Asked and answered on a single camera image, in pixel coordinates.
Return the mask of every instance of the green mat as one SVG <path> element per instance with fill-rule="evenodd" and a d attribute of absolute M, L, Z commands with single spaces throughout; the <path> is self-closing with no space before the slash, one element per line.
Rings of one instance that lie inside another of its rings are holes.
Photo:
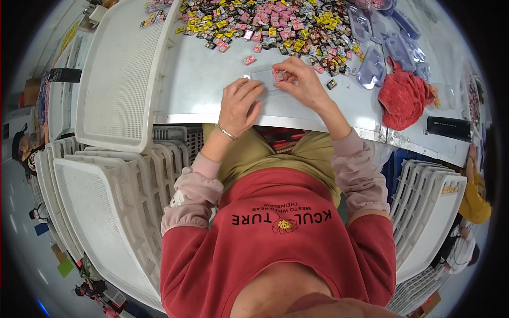
<path fill-rule="evenodd" d="M 60 275 L 62 275 L 63 278 L 65 278 L 74 268 L 71 261 L 66 259 L 65 261 L 61 262 L 60 265 L 57 266 L 57 269 L 59 270 Z"/>

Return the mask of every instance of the red towel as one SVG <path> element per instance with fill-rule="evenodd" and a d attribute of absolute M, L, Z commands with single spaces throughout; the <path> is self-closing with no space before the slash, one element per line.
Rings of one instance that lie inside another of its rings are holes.
<path fill-rule="evenodd" d="M 403 130 L 415 124 L 424 107 L 435 101 L 428 84 L 411 72 L 405 72 L 390 56 L 387 62 L 394 73 L 385 77 L 378 100 L 385 107 L 382 122 L 385 126 Z"/>

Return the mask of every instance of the flower graphic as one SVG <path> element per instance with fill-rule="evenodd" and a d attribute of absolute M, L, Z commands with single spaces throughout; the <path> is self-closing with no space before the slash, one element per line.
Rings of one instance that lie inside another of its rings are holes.
<path fill-rule="evenodd" d="M 289 232 L 293 232 L 293 230 L 299 228 L 297 221 L 292 219 L 283 219 L 279 218 L 277 221 L 272 223 L 272 231 L 274 233 L 279 232 L 279 234 L 285 234 Z"/>

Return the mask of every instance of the silver bracelet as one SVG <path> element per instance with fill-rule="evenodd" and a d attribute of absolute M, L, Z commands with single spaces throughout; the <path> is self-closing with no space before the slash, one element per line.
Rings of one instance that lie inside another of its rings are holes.
<path fill-rule="evenodd" d="M 230 134 L 229 132 L 227 132 L 226 130 L 224 130 L 219 124 L 215 124 L 214 127 L 216 127 L 217 129 L 219 129 L 223 134 L 225 134 L 226 136 L 230 137 L 231 140 L 233 141 L 236 141 L 238 138 L 235 137 L 234 135 Z"/>

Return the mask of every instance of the cardboard box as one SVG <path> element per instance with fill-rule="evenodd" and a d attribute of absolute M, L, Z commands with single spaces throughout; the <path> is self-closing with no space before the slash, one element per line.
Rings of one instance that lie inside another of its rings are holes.
<path fill-rule="evenodd" d="M 411 315 L 408 315 L 408 318 L 424 318 L 426 317 L 441 301 L 440 295 L 438 291 L 434 292 L 431 297 L 426 300 L 421 307 L 416 309 Z"/>
<path fill-rule="evenodd" d="M 67 255 L 65 255 L 65 253 L 59 249 L 57 244 L 53 245 L 51 247 L 51 250 L 53 251 L 53 253 L 55 254 L 56 258 L 59 260 L 60 263 L 67 260 Z"/>
<path fill-rule="evenodd" d="M 37 103 L 37 97 L 39 96 L 40 87 L 41 87 L 40 78 L 31 78 L 25 82 L 25 90 L 23 96 L 23 102 L 25 106 L 32 106 Z"/>

